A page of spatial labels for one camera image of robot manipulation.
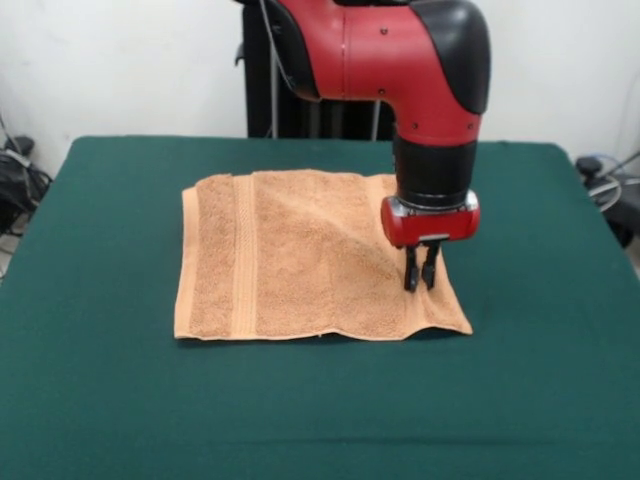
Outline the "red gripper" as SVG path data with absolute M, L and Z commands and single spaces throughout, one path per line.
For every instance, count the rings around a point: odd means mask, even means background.
M 397 196 L 382 200 L 381 223 L 385 237 L 396 248 L 405 248 L 404 289 L 415 292 L 420 278 L 416 250 L 426 243 L 426 259 L 421 277 L 426 288 L 435 285 L 436 263 L 441 242 L 472 237 L 478 229 L 480 206 L 477 195 L 468 192 L 464 203 L 453 210 L 424 210 L 408 206 Z

